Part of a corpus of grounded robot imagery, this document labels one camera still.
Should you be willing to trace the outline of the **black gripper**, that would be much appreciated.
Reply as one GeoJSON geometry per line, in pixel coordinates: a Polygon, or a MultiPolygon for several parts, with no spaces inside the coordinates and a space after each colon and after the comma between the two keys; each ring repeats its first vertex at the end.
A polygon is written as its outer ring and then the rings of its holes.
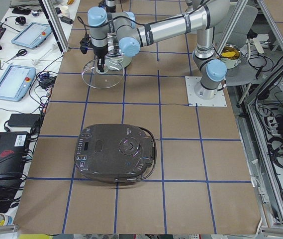
{"type": "Polygon", "coordinates": [[[97,47],[93,45],[93,50],[95,56],[97,56],[98,59],[105,59],[107,55],[107,45],[102,46],[102,47],[97,47]]]}

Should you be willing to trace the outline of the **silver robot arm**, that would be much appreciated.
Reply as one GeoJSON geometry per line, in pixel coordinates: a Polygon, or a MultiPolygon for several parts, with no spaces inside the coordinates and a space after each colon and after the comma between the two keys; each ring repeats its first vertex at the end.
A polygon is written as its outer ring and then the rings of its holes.
{"type": "Polygon", "coordinates": [[[106,75],[111,66],[107,59],[107,35],[113,31],[121,53],[127,57],[137,55],[141,47],[167,40],[192,31],[197,33],[194,59],[200,61],[213,57],[213,28],[229,11],[228,0],[207,0],[194,10],[151,23],[137,23],[132,12],[106,12],[94,6],[88,10],[88,28],[91,47],[97,57],[96,72],[106,75]]]}

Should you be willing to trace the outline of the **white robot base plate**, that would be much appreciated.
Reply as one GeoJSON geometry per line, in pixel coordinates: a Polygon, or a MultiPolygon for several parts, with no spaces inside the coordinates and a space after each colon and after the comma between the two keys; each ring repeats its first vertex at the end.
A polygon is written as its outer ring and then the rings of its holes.
{"type": "Polygon", "coordinates": [[[201,85],[201,77],[186,76],[188,105],[192,107],[227,107],[224,89],[207,90],[201,85]]]}

